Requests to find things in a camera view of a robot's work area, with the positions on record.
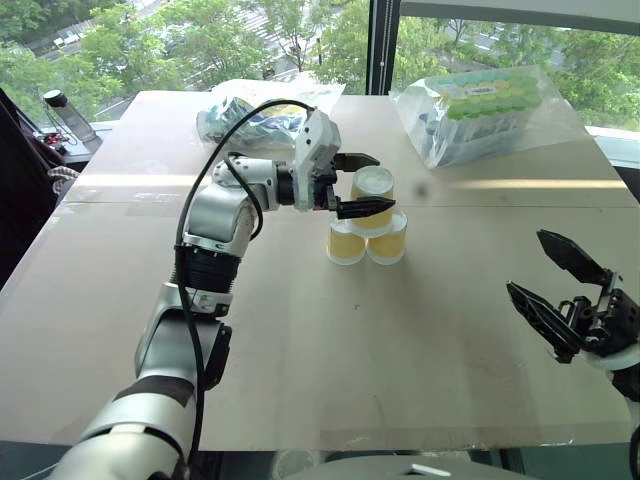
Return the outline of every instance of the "green foliage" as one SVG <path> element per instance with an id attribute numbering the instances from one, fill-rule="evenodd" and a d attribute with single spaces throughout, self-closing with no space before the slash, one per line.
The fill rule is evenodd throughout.
<path id="1" fill-rule="evenodd" d="M 0 87 L 39 123 L 45 122 L 42 95 L 48 90 L 64 91 L 89 119 L 121 90 L 118 80 L 100 75 L 77 55 L 52 63 L 15 44 L 0 44 Z"/>
<path id="2" fill-rule="evenodd" d="M 489 22 L 474 22 L 472 20 L 464 20 L 461 18 L 451 19 L 435 19 L 435 27 L 441 32 L 446 33 L 447 28 L 451 29 L 454 34 L 452 41 L 452 47 L 456 48 L 462 36 L 466 35 L 472 37 L 478 33 L 492 33 L 495 29 L 494 23 Z"/>
<path id="3" fill-rule="evenodd" d="M 320 82 L 345 83 L 345 93 L 365 91 L 367 71 L 369 2 L 354 0 L 337 21 L 322 34 L 322 65 L 311 68 Z M 435 51 L 442 47 L 444 38 L 436 21 L 402 17 L 398 28 L 394 63 L 394 88 L 404 88 L 416 80 L 445 73 Z"/>
<path id="4" fill-rule="evenodd" d="M 573 30 L 553 79 L 587 125 L 640 130 L 640 38 Z"/>
<path id="5" fill-rule="evenodd" d="M 3 0 L 0 40 L 29 43 L 90 18 L 94 8 L 109 8 L 121 0 Z"/>
<path id="6" fill-rule="evenodd" d="M 311 39 L 331 19 L 329 0 L 246 0 L 243 4 L 264 11 L 265 30 L 289 41 L 289 46 L 281 43 L 280 49 L 302 72 Z"/>
<path id="7" fill-rule="evenodd" d="M 447 73 L 437 56 L 443 45 L 435 20 L 403 17 L 398 26 L 393 88 L 403 90 L 421 78 Z"/>
<path id="8" fill-rule="evenodd" d="M 320 82 L 344 83 L 345 94 L 364 94 L 368 19 L 368 2 L 354 0 L 335 23 L 324 30 L 320 46 L 314 49 L 315 55 L 322 55 L 322 65 L 311 65 Z"/>
<path id="9" fill-rule="evenodd" d="M 268 53 L 226 0 L 177 0 L 158 15 L 186 83 L 209 89 L 232 78 L 258 78 Z"/>
<path id="10" fill-rule="evenodd" d="M 80 55 L 101 74 L 119 80 L 123 95 L 182 88 L 178 63 L 165 58 L 164 43 L 150 25 L 136 19 L 134 7 L 116 5 L 92 14 L 96 27 L 82 39 Z"/>
<path id="11" fill-rule="evenodd" d="M 0 40 L 19 38 L 38 28 L 45 18 L 42 7 L 34 0 L 0 2 Z"/>
<path id="12" fill-rule="evenodd" d="M 495 54 L 480 50 L 473 43 L 459 43 L 457 46 L 454 46 L 453 42 L 446 42 L 444 49 L 452 54 L 458 63 L 467 66 L 467 68 L 462 68 L 462 70 L 469 70 L 468 67 L 473 63 L 494 68 L 500 66 L 498 57 L 496 57 Z"/>
<path id="13" fill-rule="evenodd" d="M 557 28 L 517 23 L 507 23 L 495 34 L 498 40 L 493 51 L 498 53 L 501 67 L 540 65 L 548 69 L 553 50 L 560 48 L 565 39 L 564 32 Z"/>

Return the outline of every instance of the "white table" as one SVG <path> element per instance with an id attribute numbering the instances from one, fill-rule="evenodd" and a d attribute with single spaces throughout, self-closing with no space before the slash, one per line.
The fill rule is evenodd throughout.
<path id="1" fill-rule="evenodd" d="M 194 133 L 206 98 L 139 95 L 0 294 L 2 439 L 73 443 L 133 380 L 171 267 L 183 180 L 208 153 Z M 231 354 L 207 396 L 201 448 L 626 441 L 622 397 L 581 358 L 557 364 L 504 286 L 515 280 L 554 303 L 597 294 L 544 256 L 535 231 L 547 228 L 639 291 L 638 208 L 614 170 L 585 137 L 427 171 L 387 101 L 346 97 L 333 117 L 344 151 L 372 154 L 396 176 L 406 258 L 338 267 L 324 253 L 326 213 L 268 213 L 233 290 Z M 169 133 L 148 130 L 168 119 Z M 486 180 L 503 183 L 477 183 Z M 415 193 L 422 184 L 427 197 Z"/>

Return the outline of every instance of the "paper cup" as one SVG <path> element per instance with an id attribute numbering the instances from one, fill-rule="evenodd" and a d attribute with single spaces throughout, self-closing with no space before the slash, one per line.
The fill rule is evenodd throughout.
<path id="1" fill-rule="evenodd" d="M 364 257 L 366 240 L 351 232 L 346 220 L 333 219 L 329 230 L 327 256 L 338 265 L 353 265 Z"/>
<path id="2" fill-rule="evenodd" d="M 393 198 L 393 175 L 384 167 L 363 167 L 353 175 L 351 200 L 371 196 Z M 354 218 L 351 230 L 361 237 L 379 237 L 390 230 L 391 218 L 390 208 L 370 217 Z"/>
<path id="3" fill-rule="evenodd" d="M 371 238 L 367 243 L 367 255 L 380 265 L 393 265 L 404 255 L 407 215 L 402 210 L 394 208 L 391 223 L 389 233 Z"/>

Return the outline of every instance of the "black cable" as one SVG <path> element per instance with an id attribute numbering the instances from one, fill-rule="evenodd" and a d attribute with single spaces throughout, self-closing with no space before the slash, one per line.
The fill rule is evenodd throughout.
<path id="1" fill-rule="evenodd" d="M 51 114 L 51 110 L 50 110 L 49 104 L 47 102 L 45 102 L 44 100 L 42 100 L 42 105 L 43 105 L 43 109 L 44 109 L 44 114 L 49 119 L 49 122 L 51 122 L 51 126 L 56 130 L 56 133 L 58 133 L 60 136 L 62 136 L 62 134 L 60 132 L 65 133 L 67 135 L 67 137 L 63 141 L 68 142 L 69 145 L 77 145 L 78 144 L 78 139 L 75 137 L 75 135 L 73 133 L 71 133 L 71 131 L 66 129 L 62 125 L 62 123 L 58 122 L 53 117 L 53 115 Z"/>
<path id="2" fill-rule="evenodd" d="M 638 473 L 638 440 L 640 439 L 640 425 L 636 427 L 631 439 L 629 440 L 629 470 L 631 470 L 631 478 L 640 480 Z"/>
<path id="3" fill-rule="evenodd" d="M 202 420 L 204 416 L 204 388 L 202 385 L 202 379 L 204 377 L 204 358 L 202 355 L 202 344 L 200 343 L 200 336 L 198 335 L 198 329 L 196 328 L 195 322 L 193 320 L 193 316 L 191 314 L 191 305 L 189 295 L 187 293 L 187 277 L 185 270 L 185 250 L 182 245 L 182 235 L 184 233 L 184 226 L 187 220 L 187 214 L 189 213 L 189 208 L 191 207 L 191 202 L 193 201 L 193 197 L 195 196 L 198 187 L 202 183 L 202 179 L 207 174 L 207 171 L 211 168 L 211 165 L 215 161 L 216 157 L 219 155 L 222 147 L 229 141 L 229 138 L 247 121 L 249 121 L 254 115 L 260 113 L 263 110 L 266 110 L 270 107 L 275 107 L 277 105 L 295 105 L 307 110 L 307 112 L 312 111 L 313 109 L 297 100 L 271 100 L 269 102 L 265 102 L 259 107 L 256 107 L 251 112 L 247 113 L 244 117 L 242 117 L 233 127 L 229 129 L 229 131 L 222 137 L 220 143 L 218 143 L 217 147 L 207 160 L 207 162 L 202 167 L 202 170 L 196 177 L 195 182 L 193 183 L 187 197 L 185 199 L 184 205 L 182 207 L 182 211 L 180 212 L 180 217 L 178 219 L 178 228 L 176 229 L 176 241 L 175 241 L 175 271 L 176 271 L 176 284 L 178 286 L 178 293 L 180 294 L 180 303 L 182 305 L 182 310 L 184 312 L 185 322 L 187 323 L 187 329 L 189 330 L 189 336 L 191 337 L 191 343 L 193 345 L 193 353 L 196 361 L 196 423 L 193 430 L 193 440 L 191 442 L 191 452 L 189 453 L 188 463 L 192 464 L 195 454 L 198 452 L 198 448 L 200 445 L 200 435 L 202 433 Z M 235 168 L 230 164 L 228 159 L 225 159 L 225 164 L 229 171 L 233 175 L 233 177 L 238 181 L 240 186 L 244 189 L 244 191 L 249 196 L 253 207 L 256 209 L 256 213 L 258 215 L 258 226 L 256 230 L 252 233 L 251 239 L 254 239 L 258 236 L 260 231 L 262 230 L 262 208 L 260 207 L 260 202 L 256 198 L 255 194 L 247 184 L 247 182 L 242 178 L 242 176 L 235 170 Z"/>

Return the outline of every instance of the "glass window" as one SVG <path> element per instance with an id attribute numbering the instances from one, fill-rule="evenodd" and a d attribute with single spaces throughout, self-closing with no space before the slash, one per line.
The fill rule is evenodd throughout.
<path id="1" fill-rule="evenodd" d="M 401 17 L 393 89 L 422 77 L 540 65 L 586 125 L 640 130 L 640 37 Z"/>
<path id="2" fill-rule="evenodd" d="M 366 0 L 49 3 L 0 4 L 0 87 L 38 124 L 54 88 L 90 121 L 119 118 L 140 90 L 202 91 L 233 78 L 312 78 L 364 93 Z"/>

